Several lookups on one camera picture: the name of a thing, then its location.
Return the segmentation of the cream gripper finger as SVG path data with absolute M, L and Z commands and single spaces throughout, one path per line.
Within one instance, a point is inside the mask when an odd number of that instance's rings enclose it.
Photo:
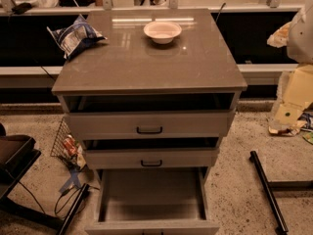
M 274 120 L 281 124 L 295 124 L 302 113 L 313 103 L 313 37 L 308 23 L 286 23 L 267 39 L 267 44 L 286 46 L 288 56 L 298 63 L 290 74 L 282 102 Z

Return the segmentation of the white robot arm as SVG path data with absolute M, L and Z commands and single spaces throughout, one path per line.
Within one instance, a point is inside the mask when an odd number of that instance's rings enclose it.
M 288 57 L 298 63 L 275 113 L 279 123 L 296 125 L 313 103 L 313 0 L 306 0 L 289 23 L 270 35 L 267 44 L 277 48 L 286 46 Z

